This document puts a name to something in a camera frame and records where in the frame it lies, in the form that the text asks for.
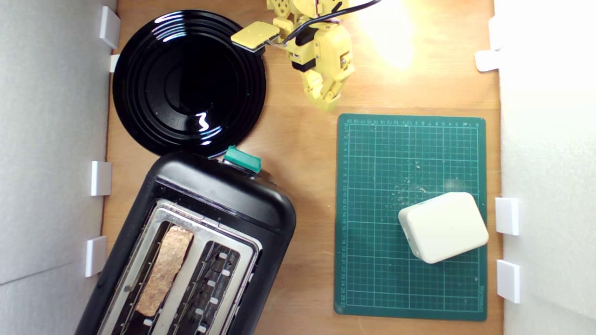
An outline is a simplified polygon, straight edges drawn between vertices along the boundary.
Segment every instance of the black plate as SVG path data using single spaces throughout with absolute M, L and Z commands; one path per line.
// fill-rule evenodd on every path
M 146 149 L 223 153 L 252 129 L 265 102 L 260 55 L 233 46 L 241 27 L 221 15 L 185 10 L 137 31 L 114 72 L 118 117 Z

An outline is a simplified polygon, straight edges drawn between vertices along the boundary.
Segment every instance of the white bracket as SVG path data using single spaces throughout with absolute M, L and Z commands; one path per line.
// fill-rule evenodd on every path
M 106 236 L 99 236 L 87 241 L 85 277 L 91 277 L 104 268 L 108 248 L 107 240 Z
M 520 303 L 520 266 L 502 259 L 496 262 L 496 293 L 513 303 Z
M 120 54 L 110 56 L 110 73 L 114 73 L 114 71 L 116 71 L 118 58 L 120 58 Z
M 100 38 L 112 49 L 118 49 L 120 18 L 108 6 L 101 10 Z
M 488 35 L 491 44 L 490 50 L 480 50 L 474 55 L 476 68 L 480 72 L 496 70 L 501 66 L 499 50 L 505 45 L 508 38 L 506 24 L 500 16 L 493 16 L 488 20 Z
M 91 196 L 109 196 L 111 194 L 111 163 L 91 163 Z
M 495 199 L 496 231 L 518 236 L 520 234 L 519 200 L 516 198 Z

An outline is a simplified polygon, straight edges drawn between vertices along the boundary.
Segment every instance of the grid lines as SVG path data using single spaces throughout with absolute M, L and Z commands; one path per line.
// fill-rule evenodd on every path
M 426 264 L 398 221 L 449 191 L 472 194 L 486 220 L 483 120 L 344 114 L 338 127 L 336 310 L 486 318 L 486 247 Z

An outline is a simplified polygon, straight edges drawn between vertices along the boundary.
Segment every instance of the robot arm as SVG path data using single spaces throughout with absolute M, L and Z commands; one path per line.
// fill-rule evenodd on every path
M 330 17 L 380 1 L 349 8 L 348 0 L 267 0 L 267 8 L 277 15 L 273 23 L 252 23 L 231 39 L 251 52 L 261 52 L 265 44 L 283 49 L 300 72 L 311 102 L 322 110 L 331 110 L 354 66 L 350 34 Z M 290 14 L 294 15 L 293 21 L 288 19 Z

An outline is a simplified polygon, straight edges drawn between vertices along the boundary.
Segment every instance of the wooden table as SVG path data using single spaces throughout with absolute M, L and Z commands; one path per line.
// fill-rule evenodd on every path
M 202 9 L 245 26 L 271 21 L 264 0 L 119 0 L 120 47 L 151 19 Z M 314 109 L 283 52 L 268 48 L 266 106 L 241 150 L 292 198 L 297 228 L 260 318 L 256 334 L 502 334 L 503 302 L 496 295 L 495 233 L 488 201 L 488 320 L 409 320 L 337 315 L 333 311 L 336 123 L 341 113 L 483 117 L 487 124 L 488 199 L 500 194 L 499 92 L 496 73 L 479 73 L 474 53 L 488 47 L 491 0 L 385 0 L 344 23 L 353 37 L 356 72 L 331 113 Z M 105 200 L 103 234 L 111 247 L 141 182 L 157 157 L 123 129 L 110 106 L 107 160 L 112 195 Z

